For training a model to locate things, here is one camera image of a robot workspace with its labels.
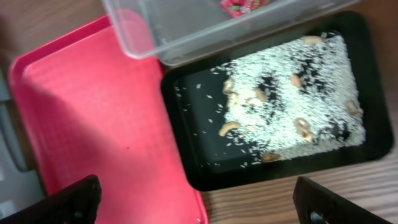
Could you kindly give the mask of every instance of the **red plastic tray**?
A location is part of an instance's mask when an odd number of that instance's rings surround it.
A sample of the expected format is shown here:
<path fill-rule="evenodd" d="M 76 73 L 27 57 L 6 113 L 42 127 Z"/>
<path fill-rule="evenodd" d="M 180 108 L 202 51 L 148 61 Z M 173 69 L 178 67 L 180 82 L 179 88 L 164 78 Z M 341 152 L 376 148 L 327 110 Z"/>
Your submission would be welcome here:
<path fill-rule="evenodd" d="M 139 38 L 151 44 L 149 33 Z M 208 223 L 182 169 L 161 78 L 156 58 L 122 53 L 107 17 L 15 61 L 9 83 L 49 194 L 95 174 L 96 223 Z"/>

